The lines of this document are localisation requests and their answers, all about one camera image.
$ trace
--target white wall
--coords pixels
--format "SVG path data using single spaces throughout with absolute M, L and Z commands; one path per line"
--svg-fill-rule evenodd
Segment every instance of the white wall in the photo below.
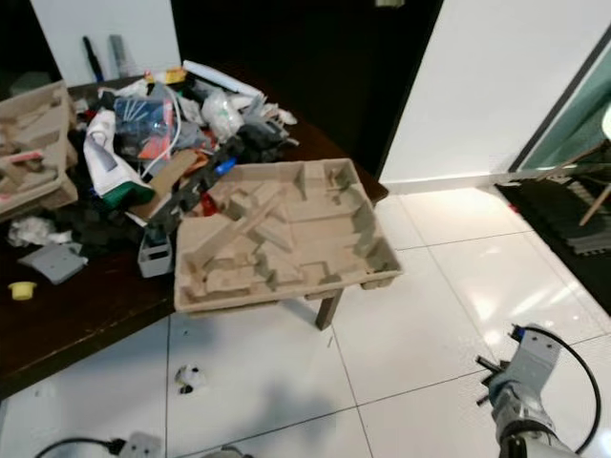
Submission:
M 506 172 L 610 21 L 609 0 L 445 0 L 381 181 Z
M 105 79 L 118 77 L 111 34 L 122 35 L 131 74 L 180 65 L 170 0 L 32 0 L 32 6 L 68 86 L 95 81 L 83 35 L 92 41 Z

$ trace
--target tile grout line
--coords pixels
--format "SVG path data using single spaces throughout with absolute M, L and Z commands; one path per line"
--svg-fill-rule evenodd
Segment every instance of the tile grout line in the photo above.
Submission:
M 609 336 L 611 336 L 611 332 L 605 332 L 604 334 L 601 334 L 599 336 L 588 337 L 586 339 L 581 339 L 580 341 L 577 341 L 577 342 L 569 343 L 569 346 L 572 347 L 573 345 L 585 344 L 586 342 L 595 341 L 596 339 L 604 339 L 605 337 L 609 337 Z
M 241 437 L 241 438 L 236 439 L 234 441 L 230 441 L 230 442 L 227 442 L 227 443 L 224 443 L 224 444 L 218 444 L 218 445 L 215 445 L 215 446 L 212 446 L 212 447 L 208 447 L 208 448 L 203 448 L 201 450 L 190 451 L 189 453 L 185 453 L 185 454 L 182 454 L 182 455 L 176 455 L 176 456 L 174 456 L 172 458 L 188 458 L 188 457 L 196 455 L 196 454 L 199 455 L 200 453 L 206 453 L 207 451 L 216 450 L 216 449 L 221 448 L 223 446 L 235 445 L 238 442 L 248 441 L 250 439 L 256 439 L 258 437 L 265 436 L 266 434 L 271 434 L 272 432 L 278 432 L 278 431 L 282 431 L 284 429 L 289 429 L 290 427 L 297 427 L 299 425 L 303 425 L 304 423 L 313 422 L 315 420 L 321 420 L 323 418 L 330 417 L 331 415 L 335 415 L 336 413 L 346 412 L 346 411 L 352 410 L 354 408 L 356 408 L 356 406 L 340 408 L 339 410 L 335 410 L 335 411 L 326 413 L 324 415 L 318 415 L 316 417 L 308 418 L 306 420 L 302 420 L 301 422 L 291 423 L 290 425 L 285 425 L 283 427 L 275 427 L 275 428 L 270 429 L 270 430 L 265 431 L 265 432 L 259 432 L 257 434 L 253 434 L 251 436 Z
M 346 372 L 346 378 L 348 379 L 348 386 L 350 387 L 350 391 L 352 393 L 352 400 L 354 401 L 354 405 L 356 406 L 356 413 L 359 416 L 359 420 L 361 422 L 361 428 L 363 429 L 363 435 L 365 436 L 365 441 L 367 442 L 367 447 L 369 449 L 369 456 L 373 458 L 373 450 L 371 449 L 371 443 L 369 442 L 369 436 L 367 436 L 367 430 L 365 429 L 365 422 L 363 421 L 363 416 L 361 415 L 361 409 L 358 406 L 358 401 L 356 400 L 356 394 L 354 394 L 354 388 L 352 387 L 352 380 L 350 379 L 350 374 L 348 373 L 348 367 L 346 366 L 346 362 L 344 361 L 344 354 L 342 353 L 342 347 L 340 346 L 340 341 L 337 339 L 337 333 L 335 332 L 335 326 L 331 323 L 331 329 L 333 331 L 333 337 L 335 339 L 335 345 L 337 345 L 337 351 L 340 355 L 340 360 L 342 361 L 342 366 L 344 367 L 344 372 Z
M 535 235 L 537 237 L 540 238 L 540 235 L 535 232 Z M 576 291 L 574 290 L 574 288 L 571 288 L 571 286 L 569 286 L 568 282 L 562 277 L 562 275 L 556 270 L 556 268 L 554 267 L 554 265 L 552 264 L 552 262 L 550 260 L 548 260 L 547 257 L 543 256 L 543 254 L 541 254 L 537 247 L 535 246 L 535 244 L 533 242 L 531 242 L 531 240 L 526 237 L 523 236 L 526 239 L 526 242 L 535 250 L 535 252 L 537 253 L 537 256 L 539 256 L 543 262 L 545 262 L 548 267 L 550 269 L 552 269 L 552 272 L 554 272 L 554 275 L 560 280 L 560 282 L 564 285 L 565 288 L 568 288 L 569 292 L 571 293 L 571 296 L 573 297 L 573 299 L 575 301 L 577 301 L 577 303 L 581 306 L 581 309 L 588 314 L 588 316 L 590 317 L 590 319 L 592 319 L 592 321 L 599 327 L 600 331 L 602 331 L 602 335 L 605 334 L 609 334 L 603 327 L 602 325 L 599 323 L 599 320 L 592 314 L 592 312 L 590 312 L 589 308 L 585 306 L 585 304 L 583 304 L 583 302 L 581 302 L 579 300 L 579 297 L 577 296 Z M 560 259 L 560 257 L 550 248 L 550 251 L 552 253 L 553 256 L 556 256 L 558 258 L 558 261 L 562 262 L 562 264 L 564 264 L 564 262 Z M 588 291 L 588 289 L 583 286 L 583 283 L 581 283 L 581 281 L 576 277 L 576 275 L 571 271 L 571 269 L 568 268 L 568 266 L 566 264 L 564 264 L 564 266 L 567 268 L 567 270 L 569 271 L 569 273 L 575 278 L 575 280 L 579 283 L 579 285 L 581 285 L 581 287 L 588 293 L 590 294 L 590 292 Z M 602 308 L 600 306 L 600 304 L 598 303 L 598 301 L 594 300 L 596 305 L 600 308 Z
M 474 239 L 461 239 L 461 240 L 453 240 L 453 241 L 442 241 L 440 243 L 429 243 L 429 244 L 424 244 L 424 245 L 418 245 L 418 246 L 411 246 L 409 248 L 394 248 L 395 251 L 406 251 L 406 250 L 412 250 L 414 248 L 425 248 L 425 247 L 429 247 L 429 246 L 441 246 L 441 245 L 450 245 L 452 243 L 463 243 L 465 241 L 475 241 L 475 240 L 485 240 L 485 239 L 493 239 L 495 237 L 507 237 L 507 236 L 515 236 L 517 234 L 526 234 L 528 232 L 533 232 L 533 231 L 519 231 L 519 232 L 508 232 L 506 234 L 496 234 L 494 236 L 486 236 L 486 237 L 475 237 Z
M 433 386 L 443 385 L 443 384 L 446 384 L 448 382 L 454 382 L 456 380 L 463 379 L 465 377 L 470 377 L 472 375 L 480 374 L 480 373 L 484 373 L 484 372 L 486 372 L 486 369 L 478 369 L 478 370 L 475 370 L 474 372 L 469 372 L 467 374 L 458 375 L 458 376 L 452 377 L 452 378 L 450 378 L 448 380 L 441 380 L 439 382 L 434 382 L 432 384 L 428 384 L 428 385 L 423 385 L 423 386 L 419 386 L 419 387 L 416 387 L 416 388 L 407 389 L 405 391 L 401 391 L 400 393 L 394 393 L 394 394 L 390 394 L 389 396 L 384 396 L 382 398 L 374 399 L 372 401 L 367 401 L 366 403 L 359 404 L 357 407 L 369 406 L 371 404 L 379 403 L 380 401 L 386 401 L 388 399 L 396 398 L 397 396 L 403 396 L 404 394 L 414 393 L 414 392 L 420 391 L 422 389 L 427 389 L 427 388 L 431 388 Z
M 406 213 L 409 215 L 410 211 L 407 207 L 407 205 L 405 205 L 403 203 L 403 200 L 401 200 L 401 205 L 403 206 L 403 208 L 405 209 Z M 424 241 L 422 234 L 420 233 L 420 230 L 418 229 L 418 227 L 414 224 L 413 228 L 415 229 L 415 231 L 418 233 L 418 236 L 420 236 L 420 239 L 422 241 Z M 443 277 L 443 279 L 446 281 L 446 284 L 450 287 L 450 290 L 452 291 L 452 294 L 454 295 L 454 297 L 456 298 L 456 300 L 458 301 L 458 303 L 460 304 L 462 311 L 467 315 L 467 320 L 469 320 L 469 323 L 471 323 L 471 326 L 474 328 L 475 333 L 479 336 L 479 338 L 482 340 L 482 342 L 484 343 L 484 346 L 488 349 L 488 352 L 490 353 L 490 356 L 493 357 L 493 360 L 496 359 L 495 353 L 493 352 L 493 350 L 490 348 L 490 346 L 488 345 L 488 343 L 486 342 L 486 340 L 484 339 L 483 334 L 481 333 L 481 331 L 479 330 L 479 328 L 477 327 L 477 324 L 475 323 L 473 317 L 471 316 L 471 314 L 469 313 L 469 310 L 467 309 L 467 307 L 465 306 L 465 304 L 463 303 L 463 301 L 460 299 L 460 296 L 458 295 L 458 293 L 456 292 L 456 290 L 454 289 L 452 282 L 450 281 L 450 279 L 448 279 L 448 276 L 446 275 L 446 273 L 443 271 L 443 269 L 441 268 L 441 265 L 439 264 L 439 262 L 437 261 L 437 258 L 435 257 L 434 253 L 431 251 L 430 246 L 435 246 L 435 245 L 426 245 L 426 249 L 427 252 L 429 253 L 429 256 L 432 258 L 432 261 L 434 262 L 435 266 L 437 267 L 437 269 L 439 270 L 439 273 L 441 274 L 441 276 Z
M 437 266 L 437 269 L 439 270 L 439 273 L 441 274 L 443 279 L 446 281 L 446 283 L 448 284 L 448 286 L 452 290 L 452 293 L 453 293 L 454 297 L 456 298 L 456 300 L 458 301 L 458 303 L 460 304 L 463 312 L 465 313 L 465 315 L 467 315 L 467 320 L 469 320 L 469 323 L 471 323 L 471 326 L 474 327 L 474 330 L 477 333 L 477 335 L 481 338 L 481 340 L 484 343 L 484 345 L 486 346 L 486 348 L 488 348 L 488 352 L 490 353 L 490 356 L 492 356 L 493 360 L 496 360 L 495 353 L 493 352 L 491 347 L 486 342 L 486 339 L 484 339 L 484 335 L 482 334 L 482 331 L 479 329 L 479 327 L 477 327 L 477 323 L 475 322 L 474 318 L 469 313 L 469 309 L 467 308 L 467 306 L 465 305 L 463 300 L 460 298 L 460 295 L 458 294 L 458 292 L 454 289 L 454 287 L 452 285 L 452 282 L 450 281 L 450 279 L 448 278 L 448 276 L 446 275 L 444 270 L 441 268 L 441 264 L 439 264 L 439 261 L 435 257 L 434 253 L 431 251 L 431 248 L 427 246 L 427 250 L 429 251 L 429 255 L 431 256 L 432 261 L 434 262 L 435 266 Z
M 168 329 L 165 343 L 165 458 L 168 458 L 168 404 L 170 392 L 170 332 L 172 315 L 168 317 Z

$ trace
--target black cable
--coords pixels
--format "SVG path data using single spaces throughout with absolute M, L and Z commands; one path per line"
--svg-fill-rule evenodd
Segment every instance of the black cable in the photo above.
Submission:
M 525 331 L 537 332 L 539 334 L 542 334 L 543 336 L 549 337 L 553 341 L 555 341 L 558 344 L 562 345 L 562 347 L 564 347 L 565 350 L 567 350 L 569 353 L 571 353 L 571 355 L 573 355 L 573 357 L 578 361 L 578 363 L 581 365 L 581 367 L 583 367 L 583 370 L 585 370 L 585 373 L 587 374 L 588 379 L 590 379 L 590 384 L 592 385 L 592 389 L 594 390 L 594 398 L 596 399 L 596 412 L 594 414 L 594 423 L 592 423 L 592 427 L 590 428 L 590 432 L 588 433 L 588 435 L 586 436 L 585 440 L 583 441 L 583 444 L 581 444 L 575 450 L 575 453 L 577 455 L 581 455 L 581 453 L 590 445 L 590 443 L 592 442 L 592 439 L 594 439 L 596 431 L 599 428 L 600 410 L 601 410 L 601 405 L 602 405 L 602 402 L 600 400 L 599 384 L 597 384 L 596 379 L 594 378 L 594 374 L 592 373 L 592 370 L 590 370 L 590 367 L 588 366 L 588 364 L 586 364 L 585 361 L 583 360 L 583 358 L 579 355 L 579 353 L 577 351 L 575 351 L 563 339 L 561 339 L 560 337 L 558 337 L 555 334 L 551 333 L 550 331 L 547 331 L 545 329 L 539 329 L 538 327 L 524 326 L 524 327 L 522 327 L 522 329 L 524 329 Z
M 71 437 L 69 439 L 64 439 L 62 441 L 57 441 L 54 444 L 51 444 L 44 450 L 38 452 L 38 454 L 36 454 L 34 458 L 42 458 L 44 455 L 49 453 L 54 448 L 65 446 L 67 444 L 79 444 L 79 443 L 97 444 L 99 446 L 103 446 L 106 449 L 110 449 L 111 445 L 113 444 L 112 442 L 100 441 L 99 439 L 92 439 L 90 437 Z

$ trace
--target cardboard tray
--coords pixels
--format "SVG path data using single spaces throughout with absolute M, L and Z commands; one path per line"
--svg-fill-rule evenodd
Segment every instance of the cardboard tray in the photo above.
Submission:
M 0 221 L 77 200 L 66 176 L 77 161 L 68 140 L 72 123 L 62 81 L 0 102 Z
M 401 274 L 349 159 L 238 166 L 209 193 L 220 213 L 179 227 L 179 312 L 321 299 Z

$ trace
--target gray plastic piece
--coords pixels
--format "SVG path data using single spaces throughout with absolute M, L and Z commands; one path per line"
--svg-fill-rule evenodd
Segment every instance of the gray plastic piece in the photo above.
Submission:
M 18 262 L 27 265 L 47 277 L 51 283 L 60 284 L 80 272 L 87 264 L 86 258 L 78 256 L 82 245 L 50 243 L 20 259 Z
M 168 274 L 174 270 L 172 242 L 165 234 L 156 237 L 153 232 L 150 229 L 144 232 L 137 255 L 137 264 L 145 279 Z

